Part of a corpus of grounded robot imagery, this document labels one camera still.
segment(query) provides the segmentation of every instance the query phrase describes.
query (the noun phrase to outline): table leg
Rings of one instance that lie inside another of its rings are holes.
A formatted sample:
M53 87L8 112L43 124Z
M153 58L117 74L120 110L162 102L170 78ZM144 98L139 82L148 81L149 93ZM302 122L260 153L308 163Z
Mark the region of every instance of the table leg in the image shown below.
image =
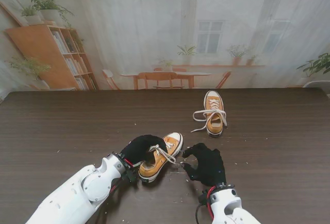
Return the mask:
M194 76L190 76L188 79L188 86L190 89L192 89L193 85L194 85Z
M133 82L134 82L134 89L138 90L138 77L137 76L133 76Z

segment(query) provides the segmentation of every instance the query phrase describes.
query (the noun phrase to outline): plant pot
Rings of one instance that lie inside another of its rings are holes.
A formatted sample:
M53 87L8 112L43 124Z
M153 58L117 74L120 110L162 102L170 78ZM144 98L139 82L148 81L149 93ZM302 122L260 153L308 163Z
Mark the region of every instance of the plant pot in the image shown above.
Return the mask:
M163 66L162 69L163 69L163 71L166 71L166 72L173 71L173 67L171 65L170 66Z
M239 63L241 62L241 60L242 60L241 57L234 57L233 58L233 66L239 65Z
M46 21L56 22L58 26L63 26L63 20L57 9L42 9L40 12Z
M50 90L50 86L48 86L47 82L44 80L34 80L32 85L38 90Z
M310 77L302 77L298 80L298 86L304 86L306 83L310 82Z
M31 16L25 16L25 19L27 20L29 25L37 25L43 23L40 19L40 16L38 16L37 14Z
M246 65L251 66L253 64L253 62L254 62L254 59L247 59Z

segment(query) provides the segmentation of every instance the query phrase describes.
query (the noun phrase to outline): green plant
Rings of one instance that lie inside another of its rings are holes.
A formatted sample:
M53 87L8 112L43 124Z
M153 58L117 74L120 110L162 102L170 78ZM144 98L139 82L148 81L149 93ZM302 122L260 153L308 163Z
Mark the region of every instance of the green plant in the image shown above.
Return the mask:
M37 10L31 5L27 6L26 8L23 8L21 12L22 16L33 16L36 14L37 14Z
M40 63L36 58L25 57L24 59L20 59L18 57L12 57L12 59L13 61L9 62L10 67L19 70L27 76L33 76L35 79L38 79L41 72L51 69L50 65Z
M240 58L248 53L249 50L250 49L246 45L232 45L226 51L229 52L233 58Z
M182 51L179 51L177 54L178 55L195 55L196 52L194 52L194 50L196 49L196 46L190 46L187 48L187 46L185 45L185 47L183 48L182 46L177 46L179 47Z
M64 16L64 14L70 14L74 16L74 14L68 10L67 8L56 3L57 0L31 0L33 3L32 7L36 10L42 9L56 9L60 13L60 16L65 22L68 22L68 19Z
M305 66L307 67L303 69L303 72L306 73L307 77L310 77L321 70L324 70L324 74L328 73L330 71L330 55L328 53L322 54L318 59L309 60L307 63L299 66L297 70Z
M162 64L163 66L169 67L173 64L173 61L161 58L161 59L159 59L159 63Z

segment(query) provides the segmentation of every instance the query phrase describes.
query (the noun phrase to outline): sneaker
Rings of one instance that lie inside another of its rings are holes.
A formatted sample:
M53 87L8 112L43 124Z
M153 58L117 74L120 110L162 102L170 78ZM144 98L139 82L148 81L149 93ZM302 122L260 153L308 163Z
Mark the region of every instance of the sneaker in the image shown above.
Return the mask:
M174 132L164 138L167 153L159 145L152 146L149 151L154 151L152 161L144 161L139 168L139 175L143 182L153 182L166 162L175 164L175 156L180 152L183 145L183 137L180 133Z
M204 130L206 128L207 133L210 136L220 136L223 130L223 126L227 126L226 113L223 110L223 102L220 95L216 91L208 91L204 97L204 108L205 110L196 111L192 115L193 119L199 122L206 122L205 126L201 129L193 130ZM202 113L205 119L195 118L195 114Z

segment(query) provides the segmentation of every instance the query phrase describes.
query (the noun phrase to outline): wooden table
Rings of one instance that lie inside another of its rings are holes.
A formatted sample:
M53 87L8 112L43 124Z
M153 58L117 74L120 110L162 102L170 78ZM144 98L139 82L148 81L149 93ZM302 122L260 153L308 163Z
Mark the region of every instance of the wooden table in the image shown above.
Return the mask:
M202 73L202 72L175 72L175 73L177 74L178 79L188 80L188 86L189 86L190 89L195 87L195 83L194 83L194 77L195 76L209 76L209 75L211 75L211 73ZM139 75L139 73L120 74L120 75L121 76L133 77L134 89L135 90L138 89L138 79L139 79L138 75Z
M262 224L328 224L330 100L317 89L220 89L228 128L219 138L192 113L207 89L16 92L0 105L0 223L23 224L85 165L142 134L177 131L184 148L219 149L227 182ZM194 157L186 162L196 164ZM204 187L166 165L151 185L119 188L90 224L194 224ZM206 208L199 221L211 223Z

